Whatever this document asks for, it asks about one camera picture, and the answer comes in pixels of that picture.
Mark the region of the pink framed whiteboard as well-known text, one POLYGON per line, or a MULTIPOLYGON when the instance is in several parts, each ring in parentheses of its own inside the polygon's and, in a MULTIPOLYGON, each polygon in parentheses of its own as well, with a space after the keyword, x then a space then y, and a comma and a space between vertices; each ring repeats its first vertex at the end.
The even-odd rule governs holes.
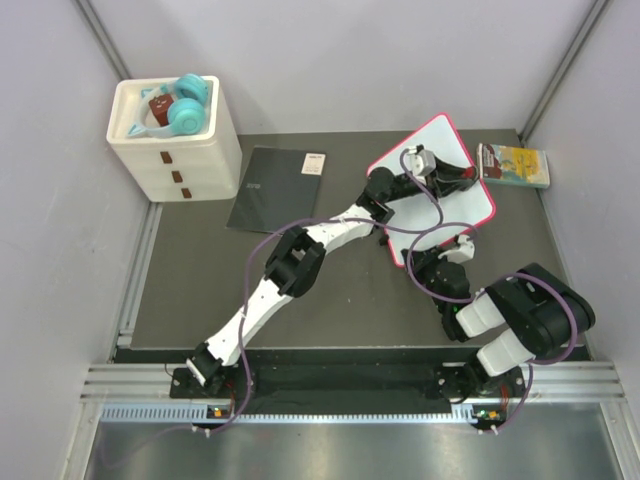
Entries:
MULTIPOLYGON (((451 118, 446 113, 440 113, 370 164, 368 169, 386 167, 396 175, 401 174, 403 172, 400 164, 401 152, 416 145, 423 145, 439 159, 457 167, 474 165, 451 118)), ((403 250, 413 247, 420 251, 444 244, 456 235, 468 232, 471 226, 478 227, 487 223, 496 211, 495 202, 481 180, 475 182, 466 191, 458 191, 446 196, 439 201, 439 205, 443 210, 444 221, 451 225, 439 228, 423 237, 418 243, 414 243, 413 240, 418 232, 437 223, 440 216, 436 207, 423 193, 389 204, 395 211, 389 224, 408 231, 406 234, 396 231, 387 232, 388 248, 397 267, 404 266, 403 250)))

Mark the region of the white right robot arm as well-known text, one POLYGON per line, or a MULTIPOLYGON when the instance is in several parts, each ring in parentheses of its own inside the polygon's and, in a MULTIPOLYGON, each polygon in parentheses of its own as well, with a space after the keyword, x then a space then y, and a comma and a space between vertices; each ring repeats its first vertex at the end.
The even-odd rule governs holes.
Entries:
POLYGON ((407 272, 433 300, 447 337, 466 342, 490 330, 505 330, 481 347, 463 367, 469 388, 487 396, 504 374, 524 362, 549 364, 591 329, 596 315, 589 302, 538 263, 505 276, 476 294, 462 263, 462 248, 402 251, 407 272))

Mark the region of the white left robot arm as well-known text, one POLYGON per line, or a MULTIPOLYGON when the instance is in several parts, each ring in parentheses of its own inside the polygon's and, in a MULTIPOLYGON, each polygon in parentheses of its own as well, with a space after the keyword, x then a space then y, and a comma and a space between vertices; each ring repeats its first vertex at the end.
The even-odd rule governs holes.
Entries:
POLYGON ((401 151, 400 174, 376 167, 355 203, 328 220, 302 219, 276 231, 277 245, 265 263, 254 292, 244 293, 243 306, 215 335, 199 344, 186 360, 192 384, 205 396, 226 387, 225 368, 236 364, 244 346, 280 308, 314 285, 325 257, 347 243, 386 228, 395 215, 391 202, 424 194, 444 224, 439 200, 463 192, 479 179, 475 166, 449 164, 423 146, 401 151))

